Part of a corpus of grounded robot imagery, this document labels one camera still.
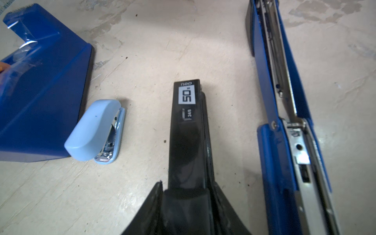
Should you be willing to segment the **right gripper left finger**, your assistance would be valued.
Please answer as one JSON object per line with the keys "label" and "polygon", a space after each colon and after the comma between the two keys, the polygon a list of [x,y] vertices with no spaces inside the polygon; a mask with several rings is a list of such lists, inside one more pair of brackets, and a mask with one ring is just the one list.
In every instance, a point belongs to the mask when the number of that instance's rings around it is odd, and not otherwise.
{"label": "right gripper left finger", "polygon": [[122,235],[160,235],[163,183],[157,182]]}

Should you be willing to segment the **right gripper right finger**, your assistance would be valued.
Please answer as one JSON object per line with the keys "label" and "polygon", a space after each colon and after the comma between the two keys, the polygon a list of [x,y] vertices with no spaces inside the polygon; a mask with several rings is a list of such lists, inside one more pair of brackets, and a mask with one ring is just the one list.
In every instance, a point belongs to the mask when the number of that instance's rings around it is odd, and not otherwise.
{"label": "right gripper right finger", "polygon": [[218,183],[214,182],[211,189],[216,235],[250,235]]}

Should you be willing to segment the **blue and black stapler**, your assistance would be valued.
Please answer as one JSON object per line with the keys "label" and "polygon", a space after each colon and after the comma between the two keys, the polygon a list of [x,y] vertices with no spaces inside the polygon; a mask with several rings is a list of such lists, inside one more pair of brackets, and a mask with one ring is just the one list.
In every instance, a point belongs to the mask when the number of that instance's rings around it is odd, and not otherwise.
{"label": "blue and black stapler", "polygon": [[332,188],[278,1],[250,1],[247,35],[267,124],[257,129],[271,235],[338,235]]}

